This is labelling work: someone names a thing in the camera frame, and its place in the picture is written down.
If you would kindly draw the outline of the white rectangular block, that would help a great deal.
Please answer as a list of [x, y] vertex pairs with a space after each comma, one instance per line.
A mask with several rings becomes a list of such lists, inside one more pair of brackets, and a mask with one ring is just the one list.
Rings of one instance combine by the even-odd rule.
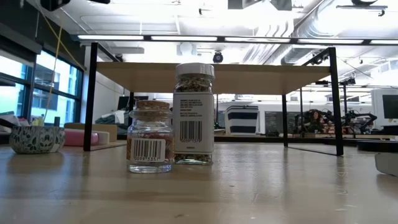
[[92, 145], [106, 145], [109, 144], [109, 133], [104, 131], [94, 131], [92, 133]]

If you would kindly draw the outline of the patterned ceramic bowl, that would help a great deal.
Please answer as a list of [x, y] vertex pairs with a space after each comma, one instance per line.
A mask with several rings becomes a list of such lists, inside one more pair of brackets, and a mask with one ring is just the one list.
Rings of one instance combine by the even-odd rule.
[[17, 154], [57, 152], [65, 144], [65, 129], [50, 126], [14, 126], [9, 144]]

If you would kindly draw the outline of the black and white striped bin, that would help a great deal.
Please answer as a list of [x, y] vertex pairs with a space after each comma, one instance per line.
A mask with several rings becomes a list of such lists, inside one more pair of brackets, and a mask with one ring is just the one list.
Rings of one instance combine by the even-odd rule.
[[224, 112], [226, 134], [230, 136], [255, 135], [258, 129], [257, 106], [229, 106]]

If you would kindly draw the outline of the wooden shelf black metal legs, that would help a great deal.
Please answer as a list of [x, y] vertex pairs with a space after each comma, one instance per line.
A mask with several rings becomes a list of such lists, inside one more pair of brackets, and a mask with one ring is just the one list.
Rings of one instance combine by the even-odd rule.
[[[126, 88], [130, 94], [137, 92], [170, 93], [175, 86], [174, 63], [123, 62], [113, 56], [101, 44], [91, 43], [89, 54], [88, 86], [85, 111], [84, 151], [91, 151], [91, 132], [95, 100], [96, 74]], [[336, 49], [329, 47], [316, 55], [313, 60], [328, 56], [328, 67], [311, 67], [308, 62], [302, 66], [285, 65], [215, 65], [215, 93], [239, 93], [253, 95], [280, 95], [282, 114], [287, 114], [286, 95], [305, 85], [330, 76], [335, 123], [336, 156], [344, 153], [341, 130], [341, 109]]]

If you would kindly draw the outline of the brown cardboard box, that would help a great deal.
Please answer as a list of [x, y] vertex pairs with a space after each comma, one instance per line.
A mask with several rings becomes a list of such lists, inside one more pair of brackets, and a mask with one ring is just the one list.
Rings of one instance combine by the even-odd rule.
[[[85, 129], [84, 123], [65, 123], [64, 127], [67, 129]], [[109, 133], [109, 141], [115, 142], [118, 138], [118, 126], [115, 124], [93, 124], [92, 131], [102, 131]]]

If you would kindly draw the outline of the white lid spice jar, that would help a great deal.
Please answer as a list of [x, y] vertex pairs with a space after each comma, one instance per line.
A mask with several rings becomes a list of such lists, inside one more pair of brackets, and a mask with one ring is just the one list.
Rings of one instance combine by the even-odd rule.
[[177, 164], [213, 163], [215, 70], [210, 64], [181, 63], [175, 69], [173, 120]]

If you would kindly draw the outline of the cork lid glass jar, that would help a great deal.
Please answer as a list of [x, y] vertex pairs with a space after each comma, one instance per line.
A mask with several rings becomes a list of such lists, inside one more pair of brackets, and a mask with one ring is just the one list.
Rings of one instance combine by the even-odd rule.
[[129, 172], [156, 174], [172, 170], [174, 132], [170, 104], [142, 100], [129, 113], [132, 124], [127, 129], [126, 160]]

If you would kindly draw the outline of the pink box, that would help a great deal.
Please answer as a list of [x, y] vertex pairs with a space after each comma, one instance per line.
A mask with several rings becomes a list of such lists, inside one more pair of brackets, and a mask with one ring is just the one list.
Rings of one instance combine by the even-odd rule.
[[[65, 129], [65, 146], [82, 147], [84, 145], [85, 131], [82, 129]], [[99, 136], [97, 133], [91, 134], [91, 145], [97, 144]]]

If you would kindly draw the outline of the dark grey overhead box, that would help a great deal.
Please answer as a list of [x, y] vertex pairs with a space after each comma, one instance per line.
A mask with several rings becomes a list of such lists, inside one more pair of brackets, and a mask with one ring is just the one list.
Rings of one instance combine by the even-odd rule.
[[228, 0], [228, 9], [242, 10], [260, 4], [270, 4], [278, 11], [292, 10], [292, 0]]

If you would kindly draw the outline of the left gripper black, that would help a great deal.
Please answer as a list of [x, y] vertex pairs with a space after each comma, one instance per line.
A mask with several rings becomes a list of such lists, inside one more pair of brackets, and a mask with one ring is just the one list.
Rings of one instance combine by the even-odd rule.
[[[95, 2], [98, 4], [109, 4], [111, 0], [89, 0], [91, 2]], [[48, 10], [48, 11], [55, 11], [60, 9], [64, 5], [68, 4], [70, 0], [40, 0], [40, 5]]]

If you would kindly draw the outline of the teal cloth pile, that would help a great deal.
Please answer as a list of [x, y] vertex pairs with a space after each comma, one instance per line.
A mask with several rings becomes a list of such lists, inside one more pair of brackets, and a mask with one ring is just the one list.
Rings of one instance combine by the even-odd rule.
[[95, 120], [95, 124], [128, 124], [127, 112], [117, 110], [109, 114], [102, 115]]

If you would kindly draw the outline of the black monitor screen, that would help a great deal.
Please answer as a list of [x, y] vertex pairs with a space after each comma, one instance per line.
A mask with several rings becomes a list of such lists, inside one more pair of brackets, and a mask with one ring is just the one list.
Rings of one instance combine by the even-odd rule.
[[383, 113], [386, 119], [398, 119], [398, 95], [383, 95]]

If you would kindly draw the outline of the black paperback book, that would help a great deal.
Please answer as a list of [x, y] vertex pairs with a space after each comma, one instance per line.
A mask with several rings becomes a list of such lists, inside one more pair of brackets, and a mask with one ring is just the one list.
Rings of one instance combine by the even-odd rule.
[[379, 153], [375, 156], [376, 169], [388, 175], [398, 177], [398, 153]]

